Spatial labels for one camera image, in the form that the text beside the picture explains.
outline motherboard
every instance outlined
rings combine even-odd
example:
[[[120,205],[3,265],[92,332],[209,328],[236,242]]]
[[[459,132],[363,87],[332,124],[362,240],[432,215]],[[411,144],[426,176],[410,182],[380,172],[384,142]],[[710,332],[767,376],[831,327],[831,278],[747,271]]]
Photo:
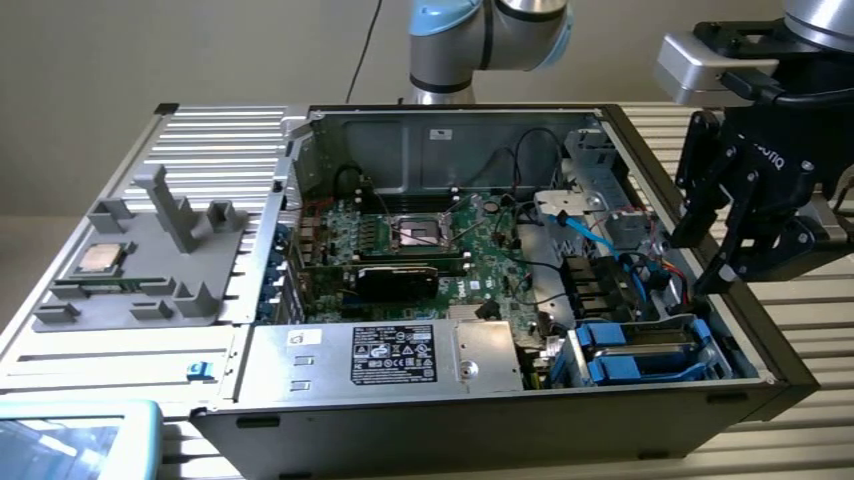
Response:
[[[307,323],[492,318],[510,322],[518,343],[539,342],[528,269],[514,260],[515,226],[502,214],[514,202],[490,192],[423,199],[406,208],[394,198],[383,201],[391,213],[382,205],[374,213],[359,197],[304,209]],[[436,206],[442,210],[424,211]]]

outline gray wall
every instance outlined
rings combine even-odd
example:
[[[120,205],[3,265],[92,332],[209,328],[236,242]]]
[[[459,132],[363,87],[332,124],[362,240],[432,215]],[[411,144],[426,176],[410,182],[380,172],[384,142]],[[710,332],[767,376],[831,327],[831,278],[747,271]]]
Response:
[[[668,30],[781,15],[779,0],[571,0],[550,71],[476,77],[480,101],[664,100]],[[375,0],[4,0],[0,214],[80,214],[155,105],[342,102]],[[355,102],[407,95],[410,1],[386,0]]]

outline green circuit board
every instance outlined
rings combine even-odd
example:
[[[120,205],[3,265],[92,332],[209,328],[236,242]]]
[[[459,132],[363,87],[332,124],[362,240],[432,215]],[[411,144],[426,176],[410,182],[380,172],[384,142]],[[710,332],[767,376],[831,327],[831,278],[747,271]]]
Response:
[[[499,197],[491,197],[487,193],[475,194],[442,217],[448,224],[448,237],[443,238],[454,239],[443,247],[402,247],[399,243],[404,237],[392,237],[390,217],[359,213],[350,201],[339,201],[322,211],[308,214],[303,219],[304,267],[300,273],[307,322],[474,318],[474,309],[491,299],[499,305],[502,319],[510,322],[516,342],[522,345],[538,343],[539,337],[528,334],[531,322],[536,320],[536,308],[519,303],[519,300],[532,301],[534,296],[524,289],[519,289],[518,299],[511,294],[528,273],[527,268],[507,258],[503,254],[506,250],[502,251],[492,240],[494,232],[503,233],[510,238],[511,215],[486,213],[483,204],[487,201],[498,202]],[[436,218],[439,213],[407,217],[418,221]],[[354,253],[366,252],[382,256],[383,261],[355,265]],[[460,252],[467,252],[464,259],[459,257]],[[411,260],[410,256],[407,260],[398,262],[395,255],[400,253],[434,256],[428,260]],[[440,254],[448,254],[454,258],[435,258]],[[356,292],[351,290],[348,278],[352,278],[351,275],[356,274],[359,268],[390,264],[444,267],[440,270],[458,271],[459,274],[440,276],[435,298],[408,303],[360,302]]]

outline blue cable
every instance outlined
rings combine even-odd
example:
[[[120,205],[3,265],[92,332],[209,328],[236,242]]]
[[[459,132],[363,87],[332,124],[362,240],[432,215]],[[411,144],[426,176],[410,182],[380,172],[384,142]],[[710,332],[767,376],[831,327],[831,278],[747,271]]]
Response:
[[[550,215],[550,218],[552,222],[558,223],[558,217],[555,217],[554,215]],[[604,245],[608,251],[611,252],[611,255],[616,256],[616,249],[614,248],[614,244],[611,242],[608,242],[604,238],[602,238],[599,235],[592,233],[590,229],[584,225],[578,223],[575,220],[572,220],[572,218],[567,217],[563,219],[563,221],[566,222],[567,227],[572,227],[572,229],[578,233],[580,233],[584,237],[587,237],[594,242]]]
[[[640,282],[640,278],[636,273],[631,273],[631,281],[635,284],[635,288],[638,289],[638,294],[640,295],[640,300],[646,303],[646,290],[643,290],[643,283]]]

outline chip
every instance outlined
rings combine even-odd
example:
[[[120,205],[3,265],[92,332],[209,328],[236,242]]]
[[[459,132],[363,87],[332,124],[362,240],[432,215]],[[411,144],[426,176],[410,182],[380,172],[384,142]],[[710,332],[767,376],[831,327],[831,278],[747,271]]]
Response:
[[[109,273],[121,261],[124,246],[120,243],[89,245],[75,269],[75,273]]]

